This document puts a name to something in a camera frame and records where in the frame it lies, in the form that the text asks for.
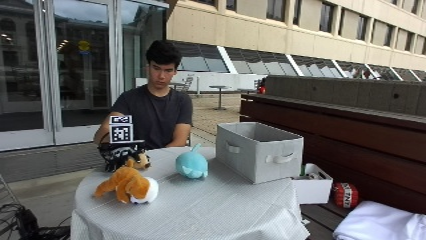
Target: wooden wall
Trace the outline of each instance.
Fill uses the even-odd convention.
[[[426,118],[268,95],[244,95],[241,122],[304,136],[304,162],[362,199],[426,213]]]

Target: black bag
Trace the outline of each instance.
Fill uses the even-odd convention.
[[[16,211],[17,231],[21,240],[39,239],[39,223],[32,211],[24,206]]]

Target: man's hand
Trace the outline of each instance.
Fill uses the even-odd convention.
[[[110,116],[124,116],[121,113],[118,112],[110,112],[109,115],[106,116],[106,118],[104,119],[101,126],[99,127],[96,133],[95,133],[95,137],[93,137],[93,143],[95,144],[100,144],[103,142],[109,142],[109,117]]]

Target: fabric storage bin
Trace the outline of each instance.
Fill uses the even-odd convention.
[[[217,125],[216,158],[254,184],[298,176],[304,138],[257,122]]]

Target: orange stuffed fox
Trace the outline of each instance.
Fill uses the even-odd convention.
[[[95,197],[101,197],[105,192],[116,190],[118,201],[138,204],[150,203],[158,194],[158,183],[149,177],[142,177],[138,170],[120,167],[96,188]]]

